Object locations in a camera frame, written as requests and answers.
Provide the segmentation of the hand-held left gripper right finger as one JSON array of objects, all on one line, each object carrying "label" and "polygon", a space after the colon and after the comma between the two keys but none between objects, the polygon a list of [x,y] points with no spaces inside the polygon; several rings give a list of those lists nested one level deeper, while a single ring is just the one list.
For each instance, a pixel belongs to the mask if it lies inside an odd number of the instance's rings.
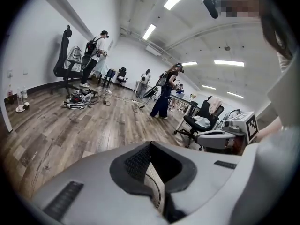
[{"label": "hand-held left gripper right finger", "polygon": [[165,185],[163,216],[169,223],[194,213],[227,182],[241,157],[152,142],[151,162]]}]

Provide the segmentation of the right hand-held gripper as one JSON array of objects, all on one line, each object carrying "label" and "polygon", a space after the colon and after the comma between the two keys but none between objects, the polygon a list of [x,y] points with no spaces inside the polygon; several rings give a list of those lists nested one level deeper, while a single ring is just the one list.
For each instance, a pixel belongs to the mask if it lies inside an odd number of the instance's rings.
[{"label": "right hand-held gripper", "polygon": [[204,148],[225,149],[228,146],[246,147],[259,132],[255,113],[243,112],[224,122],[221,130],[199,133],[195,142]]}]

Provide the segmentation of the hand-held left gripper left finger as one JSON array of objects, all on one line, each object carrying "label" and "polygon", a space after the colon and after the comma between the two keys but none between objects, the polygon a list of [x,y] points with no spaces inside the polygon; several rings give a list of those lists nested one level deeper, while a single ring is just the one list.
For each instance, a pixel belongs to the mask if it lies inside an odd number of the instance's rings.
[{"label": "hand-held left gripper left finger", "polygon": [[149,196],[131,195],[111,178],[113,160],[140,143],[107,150],[82,158],[47,181],[31,203],[45,212],[48,205],[74,181],[83,185],[59,223],[64,225],[166,225]]}]

